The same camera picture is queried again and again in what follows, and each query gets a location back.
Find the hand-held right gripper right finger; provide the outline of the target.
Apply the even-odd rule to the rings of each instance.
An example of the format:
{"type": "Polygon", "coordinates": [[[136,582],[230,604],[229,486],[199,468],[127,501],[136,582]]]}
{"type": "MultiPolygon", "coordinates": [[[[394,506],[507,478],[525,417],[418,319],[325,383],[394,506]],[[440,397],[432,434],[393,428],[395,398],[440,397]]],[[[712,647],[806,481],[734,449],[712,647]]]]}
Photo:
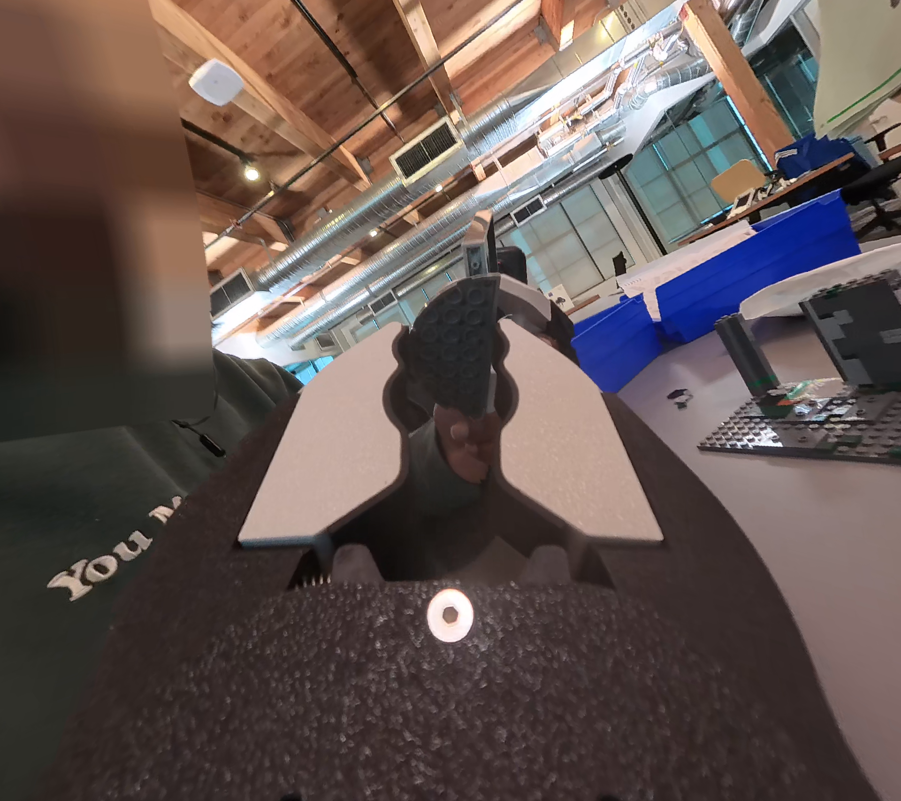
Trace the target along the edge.
{"type": "Polygon", "coordinates": [[[511,412],[499,474],[541,512],[588,539],[659,544],[663,533],[597,385],[566,356],[501,322],[511,412]]]}

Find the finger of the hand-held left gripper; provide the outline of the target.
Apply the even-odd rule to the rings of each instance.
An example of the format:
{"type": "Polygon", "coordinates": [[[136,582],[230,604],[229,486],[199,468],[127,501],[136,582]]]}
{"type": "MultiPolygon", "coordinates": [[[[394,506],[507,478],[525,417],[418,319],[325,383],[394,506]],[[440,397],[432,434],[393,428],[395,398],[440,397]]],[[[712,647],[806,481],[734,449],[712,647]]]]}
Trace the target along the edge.
{"type": "Polygon", "coordinates": [[[552,304],[528,285],[500,285],[500,319],[511,320],[531,334],[545,334],[552,320],[552,304]]]}

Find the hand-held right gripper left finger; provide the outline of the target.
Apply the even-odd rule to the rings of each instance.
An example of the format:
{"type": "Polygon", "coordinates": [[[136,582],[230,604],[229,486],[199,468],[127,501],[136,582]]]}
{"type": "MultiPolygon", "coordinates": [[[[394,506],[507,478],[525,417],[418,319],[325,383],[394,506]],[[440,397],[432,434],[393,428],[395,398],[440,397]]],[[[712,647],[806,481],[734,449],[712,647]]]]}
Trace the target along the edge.
{"type": "Polygon", "coordinates": [[[407,328],[389,323],[337,356],[301,391],[237,541],[310,550],[330,575],[366,547],[380,577],[410,563],[409,430],[393,408],[407,328]]]}

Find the dark grey half-round plate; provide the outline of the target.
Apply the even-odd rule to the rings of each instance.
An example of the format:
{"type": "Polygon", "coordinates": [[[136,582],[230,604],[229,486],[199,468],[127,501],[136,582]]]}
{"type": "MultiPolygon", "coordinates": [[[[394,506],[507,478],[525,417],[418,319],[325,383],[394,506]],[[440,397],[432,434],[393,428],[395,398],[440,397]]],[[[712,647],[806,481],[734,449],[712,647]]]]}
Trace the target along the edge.
{"type": "Polygon", "coordinates": [[[406,343],[411,378],[432,403],[483,417],[489,394],[500,275],[457,279],[430,299],[406,343]]]}

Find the person's left forearm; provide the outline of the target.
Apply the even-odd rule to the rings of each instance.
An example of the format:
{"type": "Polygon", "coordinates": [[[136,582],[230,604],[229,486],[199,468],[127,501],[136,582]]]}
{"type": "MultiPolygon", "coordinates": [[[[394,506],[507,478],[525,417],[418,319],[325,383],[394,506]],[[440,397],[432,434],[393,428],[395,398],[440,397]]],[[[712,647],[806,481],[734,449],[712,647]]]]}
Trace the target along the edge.
{"type": "Polygon", "coordinates": [[[474,485],[450,470],[438,446],[433,420],[411,433],[410,450],[409,480],[424,515],[453,514],[479,501],[487,479],[474,485]]]}

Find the black floor lamp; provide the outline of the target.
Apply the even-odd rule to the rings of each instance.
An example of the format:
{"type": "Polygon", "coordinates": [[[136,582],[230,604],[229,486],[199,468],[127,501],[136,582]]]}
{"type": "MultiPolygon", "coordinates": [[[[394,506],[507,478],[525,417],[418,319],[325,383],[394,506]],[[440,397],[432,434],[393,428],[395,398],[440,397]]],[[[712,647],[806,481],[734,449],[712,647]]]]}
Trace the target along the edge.
{"type": "Polygon", "coordinates": [[[622,195],[624,202],[627,202],[629,215],[634,220],[636,226],[641,227],[642,241],[645,243],[648,253],[653,253],[653,258],[664,257],[668,254],[668,247],[660,238],[656,231],[648,213],[641,205],[641,201],[627,177],[627,168],[634,159],[633,153],[622,154],[614,161],[613,181],[617,184],[617,190],[622,195]]]}

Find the white ceiling vent grille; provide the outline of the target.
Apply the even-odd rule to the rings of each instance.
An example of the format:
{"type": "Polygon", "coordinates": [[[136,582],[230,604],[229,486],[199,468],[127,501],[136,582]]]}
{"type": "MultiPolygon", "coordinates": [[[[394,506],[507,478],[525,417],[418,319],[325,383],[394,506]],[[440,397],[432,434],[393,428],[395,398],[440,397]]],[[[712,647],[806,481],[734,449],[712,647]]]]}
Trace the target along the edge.
{"type": "Polygon", "coordinates": [[[389,158],[403,185],[412,185],[464,148],[456,125],[444,116],[389,158]]]}

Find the wooden chair back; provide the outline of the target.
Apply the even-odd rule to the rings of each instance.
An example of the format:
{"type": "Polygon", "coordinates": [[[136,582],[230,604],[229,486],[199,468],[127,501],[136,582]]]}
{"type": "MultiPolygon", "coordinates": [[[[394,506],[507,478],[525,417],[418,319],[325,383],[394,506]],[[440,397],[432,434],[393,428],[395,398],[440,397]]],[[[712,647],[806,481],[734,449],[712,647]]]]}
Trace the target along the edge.
{"type": "Polygon", "coordinates": [[[715,176],[710,187],[712,191],[729,207],[749,191],[765,186],[768,179],[760,168],[747,158],[743,158],[715,176]]]}

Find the white paper bag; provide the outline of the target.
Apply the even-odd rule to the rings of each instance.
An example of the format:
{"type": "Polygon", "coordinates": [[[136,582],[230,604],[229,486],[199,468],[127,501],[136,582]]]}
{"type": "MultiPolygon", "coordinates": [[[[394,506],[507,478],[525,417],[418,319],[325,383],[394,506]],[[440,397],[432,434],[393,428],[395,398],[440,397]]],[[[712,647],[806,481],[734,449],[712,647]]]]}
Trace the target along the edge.
{"type": "Polygon", "coordinates": [[[801,302],[817,292],[865,277],[850,272],[810,272],[769,285],[741,302],[739,313],[747,321],[785,318],[802,314],[801,302]]]}

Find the person's green sweatshirt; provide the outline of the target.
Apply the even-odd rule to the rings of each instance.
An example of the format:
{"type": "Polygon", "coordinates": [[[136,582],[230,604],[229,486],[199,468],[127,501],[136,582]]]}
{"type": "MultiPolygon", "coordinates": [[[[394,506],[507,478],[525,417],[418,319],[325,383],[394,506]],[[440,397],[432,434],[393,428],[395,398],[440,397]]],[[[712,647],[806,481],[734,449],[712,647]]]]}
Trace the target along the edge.
{"type": "Polygon", "coordinates": [[[2,443],[2,799],[29,799],[51,764],[168,518],[302,390],[264,358],[213,356],[205,418],[2,443]]]}

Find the grey brick baseplate build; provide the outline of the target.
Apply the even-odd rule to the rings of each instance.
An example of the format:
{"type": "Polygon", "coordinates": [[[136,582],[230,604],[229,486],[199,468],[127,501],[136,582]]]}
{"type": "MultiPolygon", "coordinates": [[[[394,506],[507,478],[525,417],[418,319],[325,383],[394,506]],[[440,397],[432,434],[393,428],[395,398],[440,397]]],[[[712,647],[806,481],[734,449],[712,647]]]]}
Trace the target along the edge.
{"type": "Polygon", "coordinates": [[[900,464],[899,275],[883,270],[800,304],[838,377],[781,382],[739,313],[715,324],[749,400],[698,444],[706,453],[900,464]]]}

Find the cluttered wooden table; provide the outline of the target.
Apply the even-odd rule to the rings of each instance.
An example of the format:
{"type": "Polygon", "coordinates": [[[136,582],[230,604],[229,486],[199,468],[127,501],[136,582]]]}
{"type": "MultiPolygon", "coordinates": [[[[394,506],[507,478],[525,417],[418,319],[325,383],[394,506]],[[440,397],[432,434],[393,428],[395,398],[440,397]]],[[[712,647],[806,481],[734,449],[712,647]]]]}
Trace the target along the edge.
{"type": "Polygon", "coordinates": [[[765,209],[779,207],[787,204],[794,208],[801,203],[817,198],[829,190],[850,184],[858,176],[863,176],[871,170],[872,166],[859,154],[853,152],[845,154],[830,163],[805,173],[792,182],[791,185],[780,188],[767,197],[755,200],[738,210],[735,214],[728,215],[723,221],[695,231],[677,243],[677,247],[689,246],[696,241],[704,239],[717,231],[730,227],[738,221],[750,223],[760,221],[760,215],[765,209]]]}

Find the black office chair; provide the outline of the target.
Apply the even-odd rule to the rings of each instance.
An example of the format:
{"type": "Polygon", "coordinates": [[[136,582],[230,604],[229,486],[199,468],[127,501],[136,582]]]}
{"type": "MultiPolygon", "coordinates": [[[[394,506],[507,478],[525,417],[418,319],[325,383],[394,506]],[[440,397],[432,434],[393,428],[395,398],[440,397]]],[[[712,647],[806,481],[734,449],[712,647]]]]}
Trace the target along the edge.
{"type": "Polygon", "coordinates": [[[890,200],[889,188],[899,177],[900,156],[897,156],[840,188],[840,195],[846,206],[867,203],[873,209],[873,216],[868,223],[860,228],[853,228],[856,239],[862,239],[879,229],[887,232],[899,231],[900,211],[887,210],[879,203],[881,200],[890,200]]]}

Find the silver ribbed air duct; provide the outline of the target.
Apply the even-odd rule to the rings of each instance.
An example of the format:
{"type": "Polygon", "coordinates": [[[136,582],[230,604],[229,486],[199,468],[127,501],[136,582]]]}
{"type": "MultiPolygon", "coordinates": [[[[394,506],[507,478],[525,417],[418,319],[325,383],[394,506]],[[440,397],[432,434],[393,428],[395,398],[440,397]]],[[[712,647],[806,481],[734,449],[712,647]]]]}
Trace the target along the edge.
{"type": "Polygon", "coordinates": [[[430,193],[483,156],[496,153],[521,134],[533,133],[555,111],[592,92],[602,77],[623,60],[643,52],[652,36],[675,18],[677,6],[684,1],[636,0],[641,7],[636,23],[624,25],[614,37],[598,22],[519,84],[457,124],[464,148],[412,185],[403,185],[397,175],[377,182],[359,199],[290,245],[273,263],[261,268],[252,277],[254,287],[274,294],[297,285],[421,195],[430,193]]]}

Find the white wireless access point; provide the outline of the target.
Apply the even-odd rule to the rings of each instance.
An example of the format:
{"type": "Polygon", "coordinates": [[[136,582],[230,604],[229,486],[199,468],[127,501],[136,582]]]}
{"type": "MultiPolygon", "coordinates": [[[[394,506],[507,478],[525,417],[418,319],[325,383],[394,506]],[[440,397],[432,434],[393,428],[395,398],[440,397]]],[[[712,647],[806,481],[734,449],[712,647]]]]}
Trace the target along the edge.
{"type": "Polygon", "coordinates": [[[220,108],[234,102],[244,90],[242,76],[216,58],[208,59],[190,74],[188,86],[200,98],[220,108]]]}

